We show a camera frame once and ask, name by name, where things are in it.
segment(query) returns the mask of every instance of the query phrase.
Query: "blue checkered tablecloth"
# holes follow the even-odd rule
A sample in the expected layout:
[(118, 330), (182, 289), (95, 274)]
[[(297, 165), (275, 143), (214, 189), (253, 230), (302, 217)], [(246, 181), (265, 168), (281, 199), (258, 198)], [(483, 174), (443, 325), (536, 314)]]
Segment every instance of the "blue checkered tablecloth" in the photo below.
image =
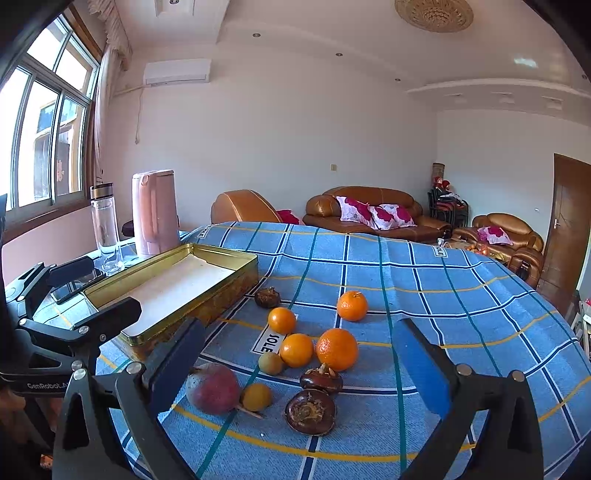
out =
[[(258, 420), (235, 411), (203, 414), (181, 389), (160, 420), (203, 479), (397, 478), (439, 420), (393, 355), (391, 325), (404, 317), (455, 364), (487, 375), (525, 372), (547, 479), (561, 475), (591, 430), (589, 361), (554, 307), (494, 260), (458, 249), (438, 257), (429, 245), (279, 223), (213, 225), (183, 241), (258, 255), (259, 284), (207, 328), (197, 363), (227, 365), (242, 385), (263, 382), (274, 395)], [(136, 260), (130, 254), (127, 261)], [(270, 377), (256, 368), (258, 354), (252, 350), (268, 311), (256, 306), (253, 294), (270, 286), (298, 315), (296, 332), (317, 338), (341, 327), (359, 342), (358, 363), (343, 373), (345, 390), (335, 399), (337, 425), (325, 437), (294, 432), (282, 418), (285, 404), (300, 390), (303, 369)], [(336, 312), (337, 299), (347, 290), (360, 290), (368, 299), (368, 315), (360, 322), (342, 321)], [(77, 308), (82, 315), (80, 299), (61, 306), (50, 321), (68, 322)], [(111, 372), (128, 361), (106, 344), (98, 369)], [(149, 476), (121, 413), (114, 411), (113, 417), (136, 471)], [(467, 464), (485, 417), (485, 412), (476, 416), (449, 478)]]

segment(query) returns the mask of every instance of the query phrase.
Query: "ceiling light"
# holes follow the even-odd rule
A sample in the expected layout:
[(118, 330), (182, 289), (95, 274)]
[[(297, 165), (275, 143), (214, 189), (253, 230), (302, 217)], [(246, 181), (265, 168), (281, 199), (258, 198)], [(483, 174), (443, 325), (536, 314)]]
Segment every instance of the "ceiling light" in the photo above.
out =
[(560, 98), (546, 97), (542, 95), (542, 98), (546, 101), (546, 108), (552, 110), (562, 110), (563, 100)]
[(525, 65), (531, 69), (536, 69), (538, 64), (533, 59), (513, 59), (516, 65)]
[(456, 103), (458, 105), (468, 103), (468, 100), (466, 100), (463, 93), (451, 93), (449, 95), (446, 95), (446, 97), (453, 99), (453, 103)]
[(508, 103), (513, 105), (515, 103), (515, 98), (513, 97), (512, 93), (509, 92), (491, 92), (493, 95), (497, 95), (499, 99), (499, 103)]
[(394, 0), (394, 8), (408, 23), (429, 32), (459, 32), (474, 21), (466, 0)]

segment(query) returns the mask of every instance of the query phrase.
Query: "black mobile phone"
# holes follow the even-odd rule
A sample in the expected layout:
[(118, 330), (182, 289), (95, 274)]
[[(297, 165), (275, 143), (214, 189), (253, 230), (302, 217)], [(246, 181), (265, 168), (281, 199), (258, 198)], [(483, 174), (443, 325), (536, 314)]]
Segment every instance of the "black mobile phone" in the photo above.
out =
[(51, 296), (57, 304), (64, 303), (66, 300), (72, 298), (77, 293), (80, 293), (86, 287), (90, 287), (105, 278), (105, 272), (95, 268), (90, 274), (84, 277), (77, 278), (65, 285), (56, 288), (51, 292)]

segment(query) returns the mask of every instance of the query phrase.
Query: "orange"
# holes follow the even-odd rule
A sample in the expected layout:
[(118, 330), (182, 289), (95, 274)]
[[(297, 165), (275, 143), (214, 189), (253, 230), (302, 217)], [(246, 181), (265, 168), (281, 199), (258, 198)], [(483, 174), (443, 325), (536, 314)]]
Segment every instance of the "orange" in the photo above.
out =
[(327, 364), (333, 370), (347, 370), (359, 356), (357, 340), (347, 330), (331, 328), (326, 330), (316, 343), (316, 355), (321, 364)]
[(349, 290), (340, 296), (336, 311), (342, 319), (357, 322), (368, 312), (368, 301), (360, 291)]
[(312, 339), (303, 333), (290, 335), (281, 344), (279, 356), (292, 368), (303, 367), (314, 355), (314, 344)]
[(293, 329), (296, 328), (295, 319), (296, 316), (291, 310), (286, 309), (285, 307), (277, 307), (269, 312), (267, 322), (269, 322), (269, 327), (271, 327), (271, 330), (275, 333), (287, 335), (293, 332)]

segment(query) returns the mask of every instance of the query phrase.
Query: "pink floral cushion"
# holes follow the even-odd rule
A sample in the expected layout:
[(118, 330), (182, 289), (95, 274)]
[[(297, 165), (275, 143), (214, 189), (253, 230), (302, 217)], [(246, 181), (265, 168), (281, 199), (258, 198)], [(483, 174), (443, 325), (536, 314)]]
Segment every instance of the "pink floral cushion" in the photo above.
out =
[(359, 202), (350, 197), (337, 197), (340, 204), (340, 220), (342, 222), (357, 222), (376, 229), (374, 219), (367, 203)]
[(403, 228), (406, 226), (417, 226), (417, 224), (413, 221), (413, 217), (410, 216), (408, 210), (402, 205), (383, 203), (380, 205), (380, 207), (394, 217), (398, 227)]
[(513, 245), (507, 233), (500, 226), (484, 226), (478, 229), (478, 238), (481, 242), (490, 245)]
[(277, 215), (279, 215), (281, 223), (292, 223), (293, 225), (304, 224), (304, 222), (294, 215), (292, 210), (277, 210)]
[(379, 230), (394, 230), (398, 228), (398, 221), (391, 213), (382, 207), (369, 207), (375, 226)]

